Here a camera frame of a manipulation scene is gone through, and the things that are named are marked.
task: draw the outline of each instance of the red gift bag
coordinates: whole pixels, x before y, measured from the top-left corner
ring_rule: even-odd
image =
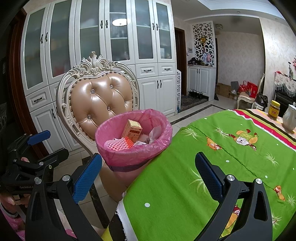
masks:
[[[248,90],[247,85],[244,84],[246,82],[245,80],[243,81],[243,84],[239,86],[238,92],[246,92]]]
[[[258,86],[248,81],[248,83],[247,83],[247,94],[251,98],[256,98],[257,91],[258,91]]]

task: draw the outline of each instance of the small orange box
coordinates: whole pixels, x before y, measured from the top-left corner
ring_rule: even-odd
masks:
[[[128,137],[135,143],[139,139],[141,132],[142,127],[139,122],[128,120],[122,132],[121,138]]]

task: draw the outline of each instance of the pink plastic bag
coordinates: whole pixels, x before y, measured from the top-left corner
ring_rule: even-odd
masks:
[[[138,121],[142,134],[161,126],[162,134],[152,144],[136,145],[130,149],[114,151],[104,147],[104,143],[113,138],[120,139],[127,120]],[[145,165],[150,159],[165,150],[172,141],[173,128],[164,114],[157,110],[134,110],[116,115],[102,123],[95,135],[100,155],[114,172],[131,172]]]

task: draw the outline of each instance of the ceramic jug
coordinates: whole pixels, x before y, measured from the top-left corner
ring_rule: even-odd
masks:
[[[289,105],[288,109],[283,115],[283,126],[289,131],[293,131],[296,127],[296,107],[295,102]]]

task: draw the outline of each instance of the doormat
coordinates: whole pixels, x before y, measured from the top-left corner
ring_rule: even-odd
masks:
[[[191,107],[194,107],[196,105],[205,103],[208,101],[208,99],[209,97],[206,97],[206,96],[203,96],[201,99],[199,99],[199,98],[191,97],[189,95],[181,95],[181,108],[179,113],[184,110],[188,110]]]

